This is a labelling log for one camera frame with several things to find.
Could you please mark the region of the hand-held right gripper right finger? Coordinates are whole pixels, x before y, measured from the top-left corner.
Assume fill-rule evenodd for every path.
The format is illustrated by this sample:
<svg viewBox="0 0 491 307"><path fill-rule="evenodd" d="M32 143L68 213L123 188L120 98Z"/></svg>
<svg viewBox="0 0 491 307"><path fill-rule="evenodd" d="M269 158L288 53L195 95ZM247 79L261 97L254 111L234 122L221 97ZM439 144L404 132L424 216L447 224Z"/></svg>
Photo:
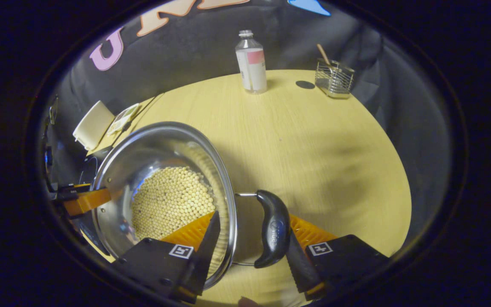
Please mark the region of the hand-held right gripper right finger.
<svg viewBox="0 0 491 307"><path fill-rule="evenodd" d="M337 237L294 215L290 226L286 258L297 291L306 301L347 290L390 260L356 235Z"/></svg>

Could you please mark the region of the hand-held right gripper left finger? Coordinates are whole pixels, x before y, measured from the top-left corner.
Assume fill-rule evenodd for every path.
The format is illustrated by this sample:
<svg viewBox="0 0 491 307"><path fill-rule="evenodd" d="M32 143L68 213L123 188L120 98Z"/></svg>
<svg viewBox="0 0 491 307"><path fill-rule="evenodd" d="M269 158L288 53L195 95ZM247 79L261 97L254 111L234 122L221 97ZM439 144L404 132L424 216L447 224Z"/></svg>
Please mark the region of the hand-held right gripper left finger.
<svg viewBox="0 0 491 307"><path fill-rule="evenodd" d="M210 215L195 249L181 243L142 239L111 266L135 284L179 302L195 304L202 295L220 235L220 214Z"/></svg>

